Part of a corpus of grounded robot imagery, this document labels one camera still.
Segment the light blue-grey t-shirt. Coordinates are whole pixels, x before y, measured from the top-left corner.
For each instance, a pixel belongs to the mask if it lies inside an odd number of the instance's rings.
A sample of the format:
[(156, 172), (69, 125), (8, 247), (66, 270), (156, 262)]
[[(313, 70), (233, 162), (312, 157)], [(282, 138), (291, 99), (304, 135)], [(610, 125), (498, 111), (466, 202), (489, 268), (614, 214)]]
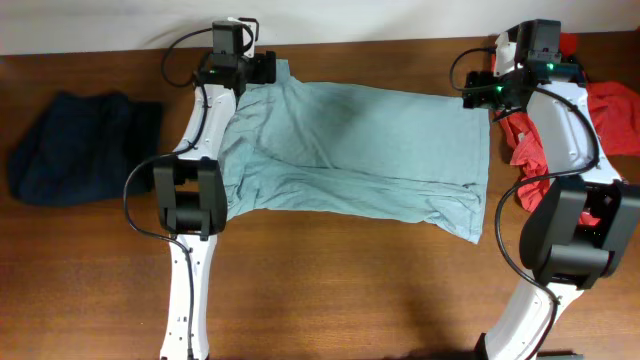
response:
[(477, 242), (490, 126), (455, 97), (302, 82), (286, 61), (251, 85), (220, 161), (228, 214), (318, 211), (430, 223)]

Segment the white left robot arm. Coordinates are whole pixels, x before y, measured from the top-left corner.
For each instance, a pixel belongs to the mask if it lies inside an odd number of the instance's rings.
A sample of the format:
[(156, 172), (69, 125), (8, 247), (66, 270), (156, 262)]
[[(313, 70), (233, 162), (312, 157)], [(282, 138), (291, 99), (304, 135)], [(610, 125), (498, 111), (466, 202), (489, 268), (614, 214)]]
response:
[(170, 156), (153, 165), (159, 221), (172, 241), (167, 327), (161, 359), (207, 359), (211, 264), (227, 219), (219, 154), (227, 125), (248, 84), (276, 80), (273, 51), (243, 57), (237, 67), (205, 64), (196, 73), (194, 107)]

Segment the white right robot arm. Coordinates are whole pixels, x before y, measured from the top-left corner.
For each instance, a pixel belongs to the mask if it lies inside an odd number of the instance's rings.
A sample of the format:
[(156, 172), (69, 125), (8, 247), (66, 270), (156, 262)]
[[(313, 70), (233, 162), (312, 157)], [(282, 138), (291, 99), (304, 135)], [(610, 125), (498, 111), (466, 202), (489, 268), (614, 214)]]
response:
[(467, 108), (523, 110), (535, 125), (550, 188), (523, 226), (521, 280), (498, 322), (476, 345), (480, 359), (536, 359), (562, 312), (612, 275), (639, 222), (639, 189), (606, 158), (588, 113), (585, 84), (558, 65), (507, 75), (469, 73)]

